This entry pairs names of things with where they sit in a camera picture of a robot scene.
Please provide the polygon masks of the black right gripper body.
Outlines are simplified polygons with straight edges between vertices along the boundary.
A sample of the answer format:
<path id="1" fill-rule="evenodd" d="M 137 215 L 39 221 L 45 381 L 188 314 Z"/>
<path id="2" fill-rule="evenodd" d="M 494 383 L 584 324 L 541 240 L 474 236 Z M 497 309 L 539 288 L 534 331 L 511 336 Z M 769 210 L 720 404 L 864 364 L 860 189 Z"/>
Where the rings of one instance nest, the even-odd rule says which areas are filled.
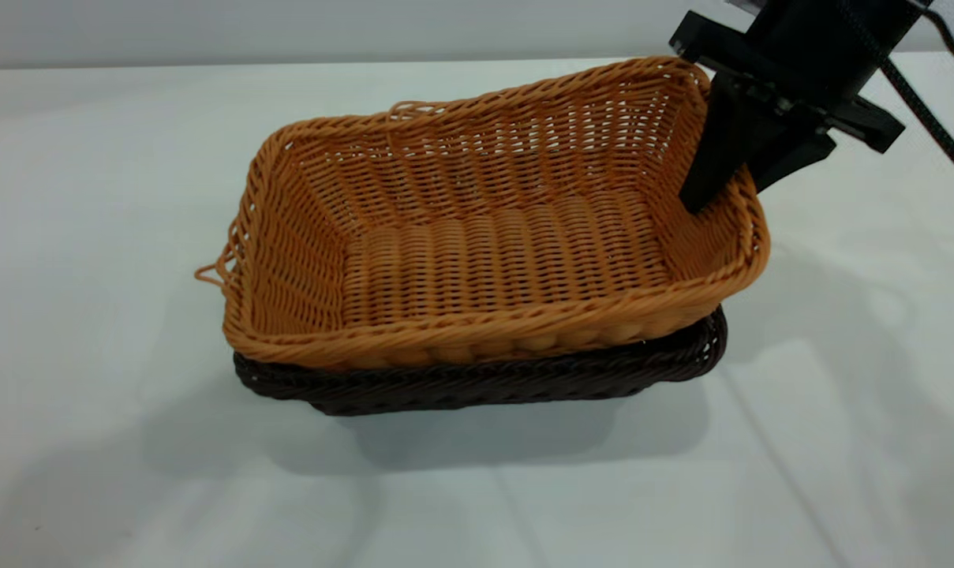
<path id="1" fill-rule="evenodd" d="M 885 152 L 903 125 L 860 90 L 919 16 L 906 1 L 761 1 L 744 32 L 690 11 L 669 43 L 687 61 L 769 91 L 768 143 L 823 127 Z"/>

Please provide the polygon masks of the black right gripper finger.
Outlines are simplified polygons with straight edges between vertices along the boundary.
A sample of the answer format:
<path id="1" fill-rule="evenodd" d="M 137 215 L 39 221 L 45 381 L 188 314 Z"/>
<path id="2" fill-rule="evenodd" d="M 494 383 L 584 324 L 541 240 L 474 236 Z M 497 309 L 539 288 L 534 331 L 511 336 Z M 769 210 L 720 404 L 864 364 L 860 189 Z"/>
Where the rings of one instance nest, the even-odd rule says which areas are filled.
<path id="1" fill-rule="evenodd" d="M 790 129 L 759 148 L 748 159 L 748 169 L 758 193 L 808 166 L 827 159 L 835 140 L 823 127 Z"/>
<path id="2" fill-rule="evenodd" d="M 697 215 L 725 188 L 739 168 L 770 139 L 770 93 L 740 76 L 718 72 L 709 107 L 679 198 Z"/>

